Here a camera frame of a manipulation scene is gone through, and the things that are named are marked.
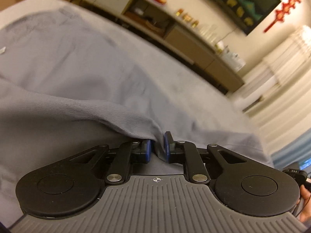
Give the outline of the person's right hand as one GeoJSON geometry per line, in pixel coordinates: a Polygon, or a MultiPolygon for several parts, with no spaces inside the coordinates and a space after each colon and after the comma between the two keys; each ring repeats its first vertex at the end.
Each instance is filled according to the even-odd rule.
{"type": "Polygon", "coordinates": [[[304,206],[299,214],[299,221],[306,223],[311,218],[311,204],[310,204],[310,191],[304,185],[300,187],[301,197],[304,200],[304,206]]]}

